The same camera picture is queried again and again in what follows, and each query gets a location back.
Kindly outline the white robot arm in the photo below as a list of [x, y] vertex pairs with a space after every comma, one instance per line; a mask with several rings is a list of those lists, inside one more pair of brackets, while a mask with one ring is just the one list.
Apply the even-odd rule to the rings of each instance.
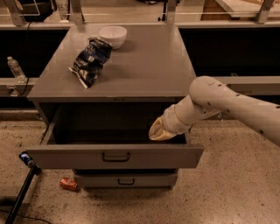
[[156, 119], [149, 139], [164, 141], [186, 133], [198, 120], [226, 113], [273, 144], [280, 145], [280, 107], [238, 94], [213, 77], [200, 76], [189, 87], [189, 95], [171, 105]]

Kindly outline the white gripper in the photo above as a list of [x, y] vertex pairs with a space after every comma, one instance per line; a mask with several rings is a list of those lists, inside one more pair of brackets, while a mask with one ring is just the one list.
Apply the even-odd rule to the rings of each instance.
[[167, 108], [161, 117], [151, 125], [149, 139], [152, 141], [164, 141], [187, 132], [191, 128], [190, 124], [184, 124], [176, 115], [175, 106]]

